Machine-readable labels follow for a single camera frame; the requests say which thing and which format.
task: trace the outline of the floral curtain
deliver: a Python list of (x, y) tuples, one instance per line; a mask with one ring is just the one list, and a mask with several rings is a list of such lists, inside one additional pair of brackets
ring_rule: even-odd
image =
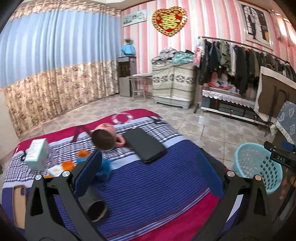
[(91, 1), (31, 1), (16, 9), (0, 35), (0, 87), (18, 136), (119, 92), (120, 28), (120, 11)]

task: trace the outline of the dark hair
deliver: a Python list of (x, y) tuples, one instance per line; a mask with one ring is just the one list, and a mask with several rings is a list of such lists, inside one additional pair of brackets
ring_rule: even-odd
[(114, 137), (106, 130), (94, 130), (91, 141), (99, 150), (106, 151), (115, 147)]

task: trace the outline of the screw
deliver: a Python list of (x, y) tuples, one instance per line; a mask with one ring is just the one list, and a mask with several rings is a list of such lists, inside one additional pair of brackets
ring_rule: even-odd
[(234, 177), (235, 176), (235, 173), (233, 171), (228, 171), (227, 172), (227, 176)]
[(35, 179), (38, 181), (42, 178), (42, 176), (39, 174), (39, 175), (36, 175)]
[(257, 181), (261, 181), (261, 176), (260, 175), (255, 175), (255, 179), (257, 180)]
[(67, 176), (70, 175), (70, 172), (69, 172), (69, 171), (64, 171), (64, 172), (62, 173), (62, 175), (63, 175), (63, 177), (67, 177)]

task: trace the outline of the wall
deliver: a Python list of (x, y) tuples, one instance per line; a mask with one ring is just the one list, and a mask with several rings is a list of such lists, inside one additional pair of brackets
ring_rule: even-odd
[(19, 139), (15, 133), (10, 120), (5, 102), (4, 92), (0, 89), (0, 160), (13, 151), (19, 144)]
[[(157, 9), (174, 6), (184, 8), (189, 18), (177, 34), (168, 37), (154, 28), (151, 18)], [(150, 60), (167, 46), (181, 51), (194, 51), (198, 36), (229, 39), (269, 51), (264, 46), (245, 40), (243, 18), (236, 0), (155, 0), (129, 8), (122, 12), (122, 16), (141, 9), (147, 9), (148, 21), (124, 27), (121, 34), (122, 44), (125, 38), (134, 40), (138, 73), (151, 72)], [(296, 49), (288, 47), (274, 37), (274, 23), (269, 13), (267, 18), (271, 23), (269, 31), (273, 43), (273, 50), (270, 52), (288, 60), (295, 68)]]

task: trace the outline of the metal stool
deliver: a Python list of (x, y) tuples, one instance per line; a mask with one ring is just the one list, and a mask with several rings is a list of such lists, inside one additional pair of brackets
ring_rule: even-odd
[(146, 95), (145, 95), (145, 90), (144, 89), (138, 89), (137, 88), (137, 81), (140, 82), (140, 86), (145, 86), (145, 82), (147, 77), (142, 77), (142, 76), (128, 76), (129, 80), (131, 81), (131, 87), (132, 87), (132, 101), (135, 100), (135, 93), (143, 93), (144, 95), (144, 100), (146, 101)]

